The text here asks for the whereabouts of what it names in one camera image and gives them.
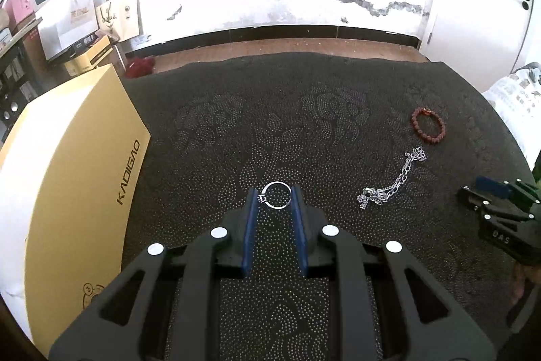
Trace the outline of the white bedding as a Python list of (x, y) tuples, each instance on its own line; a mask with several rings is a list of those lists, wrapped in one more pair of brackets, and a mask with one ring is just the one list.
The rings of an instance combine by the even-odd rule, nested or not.
[(540, 153), (540, 64), (524, 65), (482, 95), (506, 124), (533, 170)]

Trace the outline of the pink box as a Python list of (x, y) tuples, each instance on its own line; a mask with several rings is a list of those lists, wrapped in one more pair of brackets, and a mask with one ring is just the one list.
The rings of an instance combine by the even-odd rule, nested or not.
[(16, 29), (28, 17), (35, 13), (34, 0), (6, 0), (3, 9), (9, 17), (9, 28)]

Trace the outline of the yellow white cardboard box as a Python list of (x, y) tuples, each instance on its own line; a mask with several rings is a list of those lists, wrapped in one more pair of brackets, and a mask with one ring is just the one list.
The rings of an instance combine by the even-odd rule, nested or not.
[(1, 149), (1, 294), (40, 353), (120, 272), (150, 134), (106, 65), (27, 105)]

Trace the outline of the red cloth on floor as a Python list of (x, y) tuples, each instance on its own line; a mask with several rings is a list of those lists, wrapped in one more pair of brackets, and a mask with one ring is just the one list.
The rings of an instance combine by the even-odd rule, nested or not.
[(133, 58), (127, 64), (125, 77), (135, 79), (153, 74), (156, 61), (152, 56), (146, 58)]

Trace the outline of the black patterned table cloth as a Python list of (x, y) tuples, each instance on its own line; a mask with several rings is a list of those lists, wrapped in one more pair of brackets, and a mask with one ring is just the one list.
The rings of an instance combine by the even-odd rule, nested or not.
[(529, 180), (486, 99), (442, 63), (311, 53), (191, 64), (127, 80), (148, 128), (123, 259), (189, 244), (250, 189), (254, 266), (221, 285), (220, 360), (323, 360), (329, 289), (302, 276), (287, 187), (362, 242), (401, 242), (491, 338), (501, 360), (539, 359), (540, 321), (506, 326), (514, 262), (479, 239), (457, 190), (478, 176)]

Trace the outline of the yellow black cardboard box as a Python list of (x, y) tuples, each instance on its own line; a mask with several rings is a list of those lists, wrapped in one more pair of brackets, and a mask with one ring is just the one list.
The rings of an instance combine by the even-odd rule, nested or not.
[(71, 77), (76, 77), (107, 64), (112, 64), (118, 73), (126, 68), (120, 47), (108, 35), (104, 35), (81, 54), (69, 58), (63, 66)]

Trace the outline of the brown paper gift bag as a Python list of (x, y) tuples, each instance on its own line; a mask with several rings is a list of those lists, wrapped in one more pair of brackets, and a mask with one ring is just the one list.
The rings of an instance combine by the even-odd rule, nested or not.
[(124, 42), (141, 34), (138, 0), (107, 0), (97, 6), (100, 30), (115, 42)]

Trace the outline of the white paper gift bag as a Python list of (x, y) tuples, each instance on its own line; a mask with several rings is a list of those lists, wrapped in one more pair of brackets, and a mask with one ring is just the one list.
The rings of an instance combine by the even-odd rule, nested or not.
[(94, 0), (48, 0), (36, 16), (47, 61), (98, 29)]

